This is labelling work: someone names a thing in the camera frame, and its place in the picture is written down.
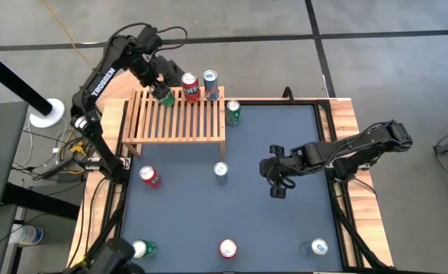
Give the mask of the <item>black aluminium table frame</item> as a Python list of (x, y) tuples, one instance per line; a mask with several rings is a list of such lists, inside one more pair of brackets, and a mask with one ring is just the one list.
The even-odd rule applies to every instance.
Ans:
[[(154, 241), (154, 257), (139, 260), (148, 273), (308, 272), (343, 269), (344, 245), (337, 233), (330, 190), (323, 173), (296, 178), (285, 199), (270, 196), (259, 162), (269, 147), (293, 148), (320, 138), (315, 105), (255, 101), (242, 105), (239, 123), (226, 130), (226, 155), (216, 144), (150, 144), (134, 158), (121, 237)], [(229, 167), (226, 184), (213, 167)], [(139, 177), (144, 166), (162, 178), (159, 188)], [(232, 259), (219, 254), (233, 239)], [(301, 243), (322, 238), (324, 256), (305, 256)]]

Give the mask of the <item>red Fanta can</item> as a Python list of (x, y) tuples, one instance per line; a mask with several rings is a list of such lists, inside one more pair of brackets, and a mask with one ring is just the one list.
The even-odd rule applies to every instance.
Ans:
[(156, 189), (162, 184), (159, 172), (152, 166), (144, 166), (139, 171), (141, 181), (148, 187)]
[(232, 259), (238, 252), (238, 245), (233, 239), (226, 238), (219, 244), (219, 254), (225, 259)]
[(197, 102), (200, 99), (198, 77), (192, 72), (187, 72), (182, 75), (181, 83), (185, 100), (189, 102)]

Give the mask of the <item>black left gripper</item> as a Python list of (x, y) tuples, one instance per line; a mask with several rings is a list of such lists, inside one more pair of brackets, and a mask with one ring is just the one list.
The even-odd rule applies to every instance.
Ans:
[(164, 98), (164, 92), (169, 92), (170, 87), (164, 83), (163, 64), (158, 58), (147, 61), (139, 56), (130, 62), (130, 72), (137, 78), (142, 87), (154, 87), (152, 96), (156, 100)]

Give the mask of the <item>black pole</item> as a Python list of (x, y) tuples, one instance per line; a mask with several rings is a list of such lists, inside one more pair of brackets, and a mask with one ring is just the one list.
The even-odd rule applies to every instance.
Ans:
[(48, 116), (53, 111), (52, 104), (38, 94), (29, 84), (0, 60), (0, 83), (22, 100), (31, 105), (38, 113)]

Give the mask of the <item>white plastic bottle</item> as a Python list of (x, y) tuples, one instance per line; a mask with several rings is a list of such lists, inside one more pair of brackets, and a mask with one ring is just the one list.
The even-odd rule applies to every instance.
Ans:
[(9, 236), (9, 244), (21, 246), (33, 246), (41, 242), (43, 229), (31, 225), (13, 224)]

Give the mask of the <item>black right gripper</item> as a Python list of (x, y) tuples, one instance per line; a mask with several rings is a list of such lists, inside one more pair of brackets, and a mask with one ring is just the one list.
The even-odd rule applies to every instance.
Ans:
[(272, 198), (285, 199), (286, 188), (281, 187), (296, 186), (296, 183), (290, 179), (298, 174), (296, 161), (292, 156), (284, 156), (284, 147), (280, 145), (271, 145), (270, 153), (276, 156), (262, 159), (259, 162), (259, 174), (271, 186), (270, 196)]

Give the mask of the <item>wooden slatted shelf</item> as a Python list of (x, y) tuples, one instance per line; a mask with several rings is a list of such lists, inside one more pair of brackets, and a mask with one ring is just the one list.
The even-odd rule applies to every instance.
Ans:
[(176, 143), (217, 143), (221, 156), (226, 155), (226, 100), (223, 86), (219, 97), (205, 97), (191, 103), (181, 88), (172, 88), (175, 103), (165, 107), (145, 90), (135, 90), (129, 97), (122, 143), (135, 156), (144, 145)]

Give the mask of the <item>blue silver slim can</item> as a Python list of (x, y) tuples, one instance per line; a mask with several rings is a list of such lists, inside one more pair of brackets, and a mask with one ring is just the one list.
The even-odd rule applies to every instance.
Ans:
[(215, 101), (219, 98), (218, 74), (213, 70), (206, 70), (203, 73), (203, 83), (208, 101)]
[(228, 174), (229, 174), (229, 167), (224, 162), (217, 162), (214, 167), (213, 171), (215, 174), (216, 182), (218, 184), (226, 184), (228, 181)]
[(324, 239), (315, 238), (301, 243), (300, 251), (305, 256), (324, 256), (328, 252), (328, 245)]

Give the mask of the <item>white round pole base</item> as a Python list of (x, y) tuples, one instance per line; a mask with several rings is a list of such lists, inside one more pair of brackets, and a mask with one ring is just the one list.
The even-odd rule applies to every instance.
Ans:
[(52, 107), (52, 110), (47, 115), (43, 115), (33, 107), (28, 108), (29, 122), (32, 126), (40, 129), (49, 128), (55, 126), (64, 117), (66, 109), (61, 100), (56, 98), (48, 98), (47, 101)]

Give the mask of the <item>wooden table side board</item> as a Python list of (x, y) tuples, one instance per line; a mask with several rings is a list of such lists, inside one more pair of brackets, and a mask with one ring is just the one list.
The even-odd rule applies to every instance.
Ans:
[[(112, 152), (115, 152), (120, 144), (120, 128), (124, 124), (126, 101), (123, 99), (107, 99), (104, 103), (101, 117), (103, 138)], [(109, 195), (109, 180), (103, 180), (104, 175), (99, 171), (88, 173), (85, 185), (82, 187), (83, 203), (80, 205), (75, 232), (67, 260), (67, 267), (79, 263), (86, 250), (94, 243), (103, 225), (104, 210)]]
[[(351, 99), (340, 98), (328, 102), (330, 103), (331, 123), (327, 120), (326, 109), (320, 109), (325, 139), (332, 140), (331, 127), (334, 127), (338, 139), (357, 134), (360, 130)], [(354, 217), (357, 232), (375, 255), (384, 264), (391, 266), (393, 264), (392, 257), (370, 172), (359, 170), (356, 178), (349, 182), (348, 190), (350, 199), (346, 200), (342, 195), (341, 187), (338, 185), (335, 187), (341, 209), (346, 212), (346, 204), (350, 203), (350, 212)]]

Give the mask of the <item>black power strip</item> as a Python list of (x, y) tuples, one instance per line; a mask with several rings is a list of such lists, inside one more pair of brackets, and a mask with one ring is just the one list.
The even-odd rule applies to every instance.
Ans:
[(69, 166), (75, 164), (73, 156), (60, 161), (41, 174), (34, 176), (33, 180), (49, 180), (59, 183), (74, 183), (82, 181), (85, 175), (84, 170), (70, 170)]

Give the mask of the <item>green Sprite can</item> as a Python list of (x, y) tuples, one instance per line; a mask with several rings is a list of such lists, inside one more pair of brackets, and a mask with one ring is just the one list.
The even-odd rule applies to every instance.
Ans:
[(226, 122), (231, 125), (237, 125), (241, 115), (241, 105), (237, 100), (230, 100), (226, 104)]
[(145, 259), (157, 253), (157, 245), (153, 241), (139, 239), (133, 242), (134, 259)]
[(164, 98), (158, 101), (165, 107), (171, 107), (174, 105), (175, 97), (173, 92), (170, 90), (169, 92), (164, 92)]

